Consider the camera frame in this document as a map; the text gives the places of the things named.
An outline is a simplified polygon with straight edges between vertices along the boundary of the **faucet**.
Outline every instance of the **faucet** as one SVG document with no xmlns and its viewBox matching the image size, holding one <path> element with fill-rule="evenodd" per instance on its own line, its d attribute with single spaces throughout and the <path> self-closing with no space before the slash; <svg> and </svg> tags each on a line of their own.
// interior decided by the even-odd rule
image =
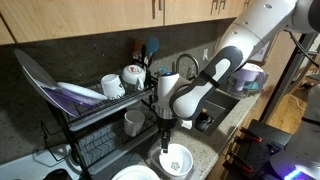
<svg viewBox="0 0 320 180">
<path fill-rule="evenodd" d="M 188 57 L 189 59 L 191 59 L 194 62 L 194 64 L 196 65 L 196 75 L 198 76 L 199 75 L 199 63 L 198 63 L 197 59 L 195 57 L 191 56 L 190 54 L 186 54 L 186 53 L 183 53 L 178 57 L 177 63 L 176 63 L 176 72 L 179 73 L 179 65 L 180 65 L 180 61 L 183 57 Z"/>
</svg>

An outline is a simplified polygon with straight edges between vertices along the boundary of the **mug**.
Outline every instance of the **mug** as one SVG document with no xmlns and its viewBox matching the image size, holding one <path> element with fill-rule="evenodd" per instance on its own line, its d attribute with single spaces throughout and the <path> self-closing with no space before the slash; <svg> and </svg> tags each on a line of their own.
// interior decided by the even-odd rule
<svg viewBox="0 0 320 180">
<path fill-rule="evenodd" d="M 199 116 L 196 118 L 196 129 L 204 131 L 212 121 L 213 118 L 211 116 L 204 112 L 201 112 Z"/>
<path fill-rule="evenodd" d="M 145 121 L 145 115 L 141 111 L 130 110 L 124 114 L 124 132 L 129 136 L 136 136 Z"/>
<path fill-rule="evenodd" d="M 126 93 L 132 93 L 136 90 L 142 91 L 144 89 L 146 73 L 140 66 L 126 66 L 122 71 L 121 78 Z"/>
<path fill-rule="evenodd" d="M 104 95 L 110 100 L 119 99 L 125 94 L 120 78 L 116 74 L 108 74 L 101 79 Z"/>
</svg>

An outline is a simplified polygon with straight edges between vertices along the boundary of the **black dish rack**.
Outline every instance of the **black dish rack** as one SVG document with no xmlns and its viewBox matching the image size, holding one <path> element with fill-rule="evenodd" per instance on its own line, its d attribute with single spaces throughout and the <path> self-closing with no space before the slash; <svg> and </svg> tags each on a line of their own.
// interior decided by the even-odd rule
<svg viewBox="0 0 320 180">
<path fill-rule="evenodd" d="M 78 117 L 72 117 L 48 103 L 71 147 L 70 155 L 81 166 L 85 178 L 90 179 L 92 175 L 158 132 L 157 116 L 150 108 L 156 82 L 157 80 L 152 78 L 143 91 L 126 94 L 116 100 L 104 100 L 92 108 L 74 104 L 74 108 L 79 113 Z M 82 86 L 103 94 L 99 81 Z M 143 111 L 146 120 L 140 133 L 130 137 L 123 131 L 123 115 L 126 107 L 138 101 L 142 101 L 147 107 Z M 41 125 L 45 133 L 47 149 L 50 151 L 47 142 L 48 134 L 56 133 L 49 133 L 44 123 Z"/>
</svg>

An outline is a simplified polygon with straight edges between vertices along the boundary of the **cabinet door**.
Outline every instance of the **cabinet door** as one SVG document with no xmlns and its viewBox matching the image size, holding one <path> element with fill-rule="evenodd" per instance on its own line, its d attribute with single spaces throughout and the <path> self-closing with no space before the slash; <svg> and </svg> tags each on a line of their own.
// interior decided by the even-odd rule
<svg viewBox="0 0 320 180">
<path fill-rule="evenodd" d="M 220 0 L 219 15 L 215 19 L 235 18 L 239 16 L 245 7 L 246 0 Z"/>
<path fill-rule="evenodd" d="M 165 0 L 165 25 L 213 20 L 218 0 Z"/>
<path fill-rule="evenodd" d="M 13 38 L 11 37 L 2 19 L 0 19 L 0 45 L 13 44 L 13 43 L 14 43 Z"/>
<path fill-rule="evenodd" d="M 156 0 L 0 0 L 17 42 L 163 25 Z"/>
</svg>

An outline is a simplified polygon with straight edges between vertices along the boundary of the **wall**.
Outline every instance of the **wall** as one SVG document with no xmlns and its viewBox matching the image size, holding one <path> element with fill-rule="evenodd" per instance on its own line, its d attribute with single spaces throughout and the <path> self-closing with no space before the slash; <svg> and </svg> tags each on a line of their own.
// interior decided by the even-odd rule
<svg viewBox="0 0 320 180">
<path fill-rule="evenodd" d="M 13 54 L 18 48 L 37 61 L 57 82 L 79 84 L 99 79 L 105 74 L 121 70 L 131 62 L 133 41 L 147 43 L 150 36 L 159 38 L 160 48 L 151 70 L 159 67 L 172 70 L 172 62 L 183 53 L 196 57 L 203 69 L 205 48 L 212 54 L 218 37 L 231 20 L 209 21 L 178 26 L 57 39 L 35 43 L 0 46 L 0 164 L 43 149 L 43 121 L 51 132 L 59 130 L 45 101 L 27 82 L 20 64 Z M 50 142 L 64 142 L 62 135 Z"/>
</svg>

